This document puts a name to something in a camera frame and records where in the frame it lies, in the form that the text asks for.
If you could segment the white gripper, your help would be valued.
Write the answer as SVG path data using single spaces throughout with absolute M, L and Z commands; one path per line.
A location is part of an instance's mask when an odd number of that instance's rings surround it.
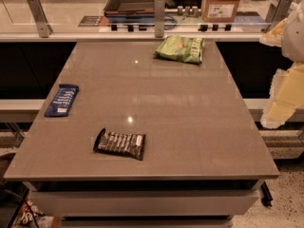
M 270 31 L 259 38 L 269 47 L 282 48 L 284 57 L 304 62 L 304 0 Z M 285 124 L 304 104 L 304 65 L 293 63 L 287 70 L 278 69 L 272 80 L 270 98 L 263 108 L 263 127 L 276 129 Z

